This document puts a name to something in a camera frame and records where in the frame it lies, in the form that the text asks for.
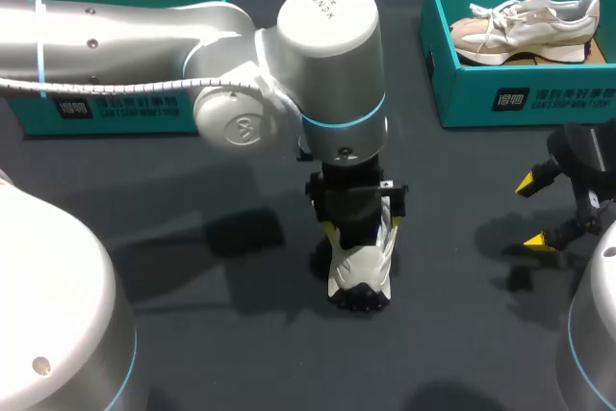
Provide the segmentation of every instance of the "shoe sole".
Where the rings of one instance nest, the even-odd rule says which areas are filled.
[[[501,65],[510,58],[520,54],[530,54],[551,62],[568,64],[584,63],[584,60],[586,60],[588,56],[585,43],[580,45],[564,46],[527,45],[525,47],[518,48],[517,50],[505,53],[475,53],[469,52],[468,50],[460,50],[458,48],[456,48],[455,51],[461,57],[472,63],[488,64],[491,66]]]
[[[382,291],[375,292],[368,283],[347,290],[339,289],[329,300],[338,308],[351,312],[378,312],[389,305],[389,298]]]

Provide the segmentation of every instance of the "dark gray table surface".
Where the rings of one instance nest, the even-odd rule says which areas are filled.
[[[231,1],[263,25],[284,2]],[[372,316],[326,301],[303,195],[318,165],[289,152],[225,158],[197,138],[24,140],[0,100],[0,167],[114,259],[149,367],[148,411],[562,409],[553,358],[578,271],[504,251],[573,211],[564,180],[514,194],[550,131],[444,130],[417,39],[421,0],[377,1],[382,162],[409,194],[393,302]],[[530,290],[507,291],[511,278]]]

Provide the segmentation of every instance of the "cardboard box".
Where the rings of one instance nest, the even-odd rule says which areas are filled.
[[[68,0],[168,8],[213,0]],[[196,134],[193,104],[184,92],[89,98],[16,96],[9,103],[29,136]]]
[[[444,127],[604,122],[616,116],[616,0],[601,0],[601,26],[584,64],[525,57],[501,66],[460,63],[449,25],[506,0],[423,0],[420,36]]]

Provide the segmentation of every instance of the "robot logo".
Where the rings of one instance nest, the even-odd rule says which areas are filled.
[[[231,120],[224,131],[230,143],[248,145],[261,139],[261,117],[258,115],[241,115]]]

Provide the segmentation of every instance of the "cable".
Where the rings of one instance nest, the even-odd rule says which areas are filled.
[[[262,92],[256,84],[231,81],[219,78],[193,78],[180,79],[177,81],[153,82],[149,84],[132,84],[126,86],[96,86],[81,84],[55,84],[28,81],[16,81],[0,77],[0,89],[61,93],[70,95],[130,95],[135,93],[153,93],[162,91],[174,91],[193,89],[198,87],[223,87],[230,90],[252,90]],[[296,103],[284,91],[274,88],[273,93],[293,116],[301,119],[301,111]]]

